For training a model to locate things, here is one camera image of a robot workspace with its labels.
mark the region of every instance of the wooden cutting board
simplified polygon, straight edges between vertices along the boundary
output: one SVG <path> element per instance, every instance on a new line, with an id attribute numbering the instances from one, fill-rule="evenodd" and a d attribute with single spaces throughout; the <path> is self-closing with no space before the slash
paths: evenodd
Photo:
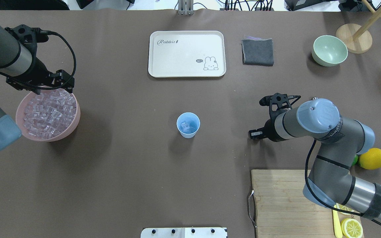
<path id="1" fill-rule="evenodd" d="M 331 210 L 302 194 L 304 170 L 253 169 L 251 177 L 258 238 L 335 237 Z M 361 222 L 358 216 L 338 214 L 340 221 Z"/>

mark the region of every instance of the rabbit cartoon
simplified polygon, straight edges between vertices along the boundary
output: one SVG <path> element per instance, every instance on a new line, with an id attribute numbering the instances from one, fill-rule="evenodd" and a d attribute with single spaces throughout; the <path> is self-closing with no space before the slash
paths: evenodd
<path id="1" fill-rule="evenodd" d="M 206 57 L 204 70 L 218 70 L 218 64 L 216 62 L 216 57 Z"/>

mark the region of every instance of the gray cloth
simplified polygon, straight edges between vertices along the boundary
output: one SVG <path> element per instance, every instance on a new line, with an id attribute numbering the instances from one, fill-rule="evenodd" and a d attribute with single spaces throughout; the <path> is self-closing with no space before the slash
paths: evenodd
<path id="1" fill-rule="evenodd" d="M 248 36 L 242 39 L 244 64 L 273 66 L 273 40 Z"/>

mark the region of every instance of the knife handle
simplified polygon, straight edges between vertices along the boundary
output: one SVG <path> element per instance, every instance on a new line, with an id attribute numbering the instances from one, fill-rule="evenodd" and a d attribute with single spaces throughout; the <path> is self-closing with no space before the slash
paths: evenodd
<path id="1" fill-rule="evenodd" d="M 333 216 L 333 229 L 334 229 L 334 236 L 336 238 L 342 238 L 342 228 L 340 227 L 340 221 L 339 221 L 339 216 L 337 214 L 337 211 L 331 210 L 332 211 L 332 216 Z"/>

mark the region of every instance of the pink bowl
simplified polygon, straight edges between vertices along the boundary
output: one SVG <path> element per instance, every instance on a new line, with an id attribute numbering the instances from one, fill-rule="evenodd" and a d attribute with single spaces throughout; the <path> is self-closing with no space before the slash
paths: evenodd
<path id="1" fill-rule="evenodd" d="M 20 128 L 21 133 L 23 134 L 24 137 L 26 137 L 27 139 L 30 139 L 30 140 L 34 140 L 34 141 L 51 142 L 51 141 L 61 140 L 65 137 L 67 137 L 69 134 L 71 134 L 75 130 L 75 128 L 79 124 L 79 120 L 80 120 L 80 107 L 79 107 L 79 103 L 77 102 L 77 99 L 74 96 L 74 94 L 71 94 L 71 96 L 73 96 L 73 98 L 76 100 L 76 115 L 74 116 L 73 121 L 71 122 L 70 126 L 68 126 L 65 131 L 63 131 L 62 133 L 60 133 L 56 137 L 52 137 L 51 139 L 47 139 L 47 140 L 40 139 L 38 137 L 34 137 L 34 136 L 29 135 L 29 131 L 23 126 L 24 109 L 26 108 L 29 101 L 32 100 L 32 98 L 34 98 L 35 96 L 36 96 L 35 93 L 30 92 L 26 97 L 23 98 L 19 107 L 17 108 L 16 124 Z"/>

